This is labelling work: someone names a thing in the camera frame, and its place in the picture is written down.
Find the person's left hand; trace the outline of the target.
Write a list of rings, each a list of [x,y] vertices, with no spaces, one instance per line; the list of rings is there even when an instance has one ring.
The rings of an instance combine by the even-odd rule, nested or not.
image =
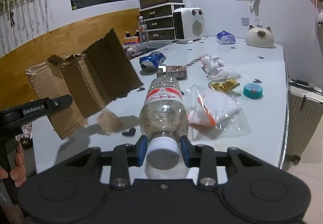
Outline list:
[[[25,168],[25,156],[22,150],[22,146],[19,141],[15,143],[16,153],[14,155],[14,168],[8,173],[3,168],[0,168],[0,178],[1,180],[7,179],[10,177],[16,187],[22,186],[26,180],[26,168]]]

